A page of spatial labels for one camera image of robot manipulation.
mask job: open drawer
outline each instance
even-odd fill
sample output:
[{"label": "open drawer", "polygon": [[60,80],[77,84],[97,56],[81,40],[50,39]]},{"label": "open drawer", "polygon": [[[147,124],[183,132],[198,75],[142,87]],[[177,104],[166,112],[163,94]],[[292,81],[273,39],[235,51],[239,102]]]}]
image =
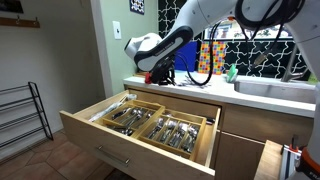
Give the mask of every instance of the open drawer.
[{"label": "open drawer", "polygon": [[[197,139],[199,145],[195,146],[197,147],[197,150],[194,150],[196,153],[183,157],[156,147],[155,144],[149,144],[148,140],[144,141],[143,138],[139,138],[146,131],[141,130],[140,136],[129,137],[106,128],[101,119],[95,122],[88,121],[93,114],[120,101],[129,93],[129,91],[122,92],[75,114],[61,111],[60,116],[68,139],[136,179],[212,180],[215,171],[210,169],[209,165],[220,116],[219,107],[213,107],[216,108],[214,110],[216,123],[204,125],[201,138],[199,136]],[[172,110],[171,113],[178,119],[184,114]],[[142,128],[147,130],[149,125],[150,123]]]}]

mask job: wooden cutlery organizer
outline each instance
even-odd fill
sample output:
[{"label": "wooden cutlery organizer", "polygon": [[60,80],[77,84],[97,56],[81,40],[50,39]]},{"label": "wooden cutlery organizer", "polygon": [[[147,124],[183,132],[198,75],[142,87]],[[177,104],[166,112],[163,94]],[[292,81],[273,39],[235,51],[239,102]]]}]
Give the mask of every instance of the wooden cutlery organizer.
[{"label": "wooden cutlery organizer", "polygon": [[139,100],[127,101],[97,122],[190,160],[195,159],[206,125],[204,117]]}]

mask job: white countertop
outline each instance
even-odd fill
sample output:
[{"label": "white countertop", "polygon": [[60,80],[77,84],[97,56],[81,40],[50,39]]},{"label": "white countertop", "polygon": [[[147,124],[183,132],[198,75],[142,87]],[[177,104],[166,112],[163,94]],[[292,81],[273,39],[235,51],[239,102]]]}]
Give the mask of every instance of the white countertop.
[{"label": "white countertop", "polygon": [[[191,73],[192,77],[199,81],[204,82],[207,78],[207,74]],[[185,82],[186,73],[183,71],[177,71],[175,73],[175,81],[177,84]],[[191,97],[204,98],[214,101],[220,101],[225,103],[243,105],[248,107],[260,108],[270,111],[283,112],[288,114],[294,114],[305,117],[314,117],[315,104],[301,103],[296,101],[281,100],[275,98],[267,98],[261,96],[247,95],[239,93],[234,90],[234,84],[226,82],[226,75],[212,75],[210,82],[203,88],[193,85],[187,86],[159,86],[157,84],[145,84],[142,77],[129,77],[124,79],[125,85],[143,87],[152,90],[158,90],[163,92],[170,92],[175,94],[181,94]],[[267,82],[271,84],[283,84],[279,79],[261,78],[261,77],[249,77],[238,76],[237,81],[258,81]],[[314,86],[293,81],[294,83],[285,83],[286,85],[302,86],[312,88]]]}]

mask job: light switch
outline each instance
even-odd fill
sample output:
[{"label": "light switch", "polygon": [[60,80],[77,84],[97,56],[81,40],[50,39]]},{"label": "light switch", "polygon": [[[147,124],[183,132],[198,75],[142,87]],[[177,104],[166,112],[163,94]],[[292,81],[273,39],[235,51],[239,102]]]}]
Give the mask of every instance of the light switch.
[{"label": "light switch", "polygon": [[113,33],[115,39],[121,39],[121,29],[119,21],[112,21],[113,23]]}]

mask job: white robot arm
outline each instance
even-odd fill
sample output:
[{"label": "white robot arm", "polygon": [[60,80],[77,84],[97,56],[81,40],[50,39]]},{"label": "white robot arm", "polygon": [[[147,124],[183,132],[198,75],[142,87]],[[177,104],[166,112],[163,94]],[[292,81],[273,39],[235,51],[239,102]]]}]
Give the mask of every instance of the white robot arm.
[{"label": "white robot arm", "polygon": [[[167,71],[170,56],[187,44],[208,25],[233,16],[245,29],[257,30],[285,24],[304,57],[308,68],[320,79],[320,1],[319,0],[188,0],[181,8],[170,33],[162,39],[157,34],[132,38],[125,52],[142,71]],[[316,86],[314,128],[306,161],[317,172],[295,173],[293,179],[320,179],[320,84]]]}]

